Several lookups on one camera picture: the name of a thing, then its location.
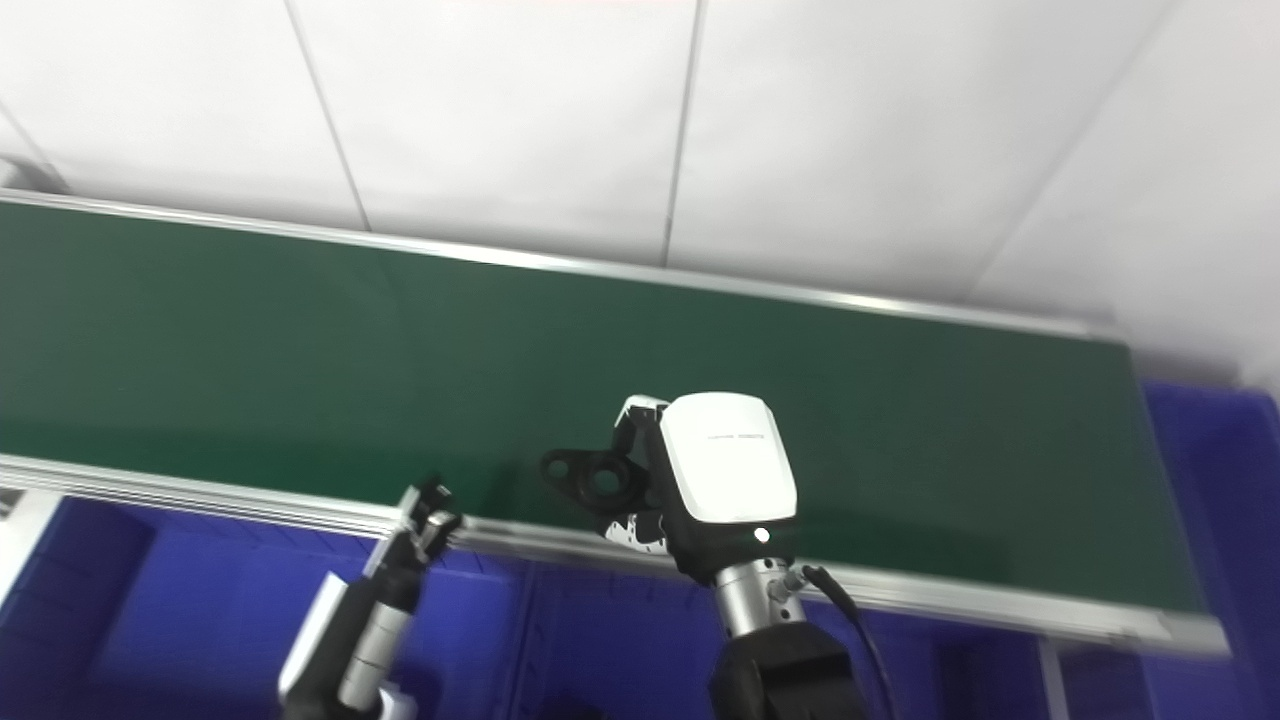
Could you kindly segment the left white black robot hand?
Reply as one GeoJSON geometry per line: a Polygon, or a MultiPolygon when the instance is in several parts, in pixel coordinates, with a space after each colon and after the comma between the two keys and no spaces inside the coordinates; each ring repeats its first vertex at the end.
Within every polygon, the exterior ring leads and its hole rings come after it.
{"type": "Polygon", "coordinates": [[[390,670],[430,568],[462,527],[438,474],[410,486],[396,524],[351,582],[329,571],[279,673],[282,719],[416,719],[419,702],[390,670]]]}

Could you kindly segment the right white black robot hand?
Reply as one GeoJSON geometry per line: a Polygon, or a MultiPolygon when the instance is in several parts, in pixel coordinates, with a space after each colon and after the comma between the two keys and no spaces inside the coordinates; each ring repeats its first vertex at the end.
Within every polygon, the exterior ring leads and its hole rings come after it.
{"type": "Polygon", "coordinates": [[[668,556],[699,585],[713,585],[718,574],[739,565],[794,561],[797,486],[762,398],[631,395],[614,421],[608,455],[623,460],[634,448],[644,459],[630,473],[641,484],[641,502],[602,518],[602,538],[668,556]]]}

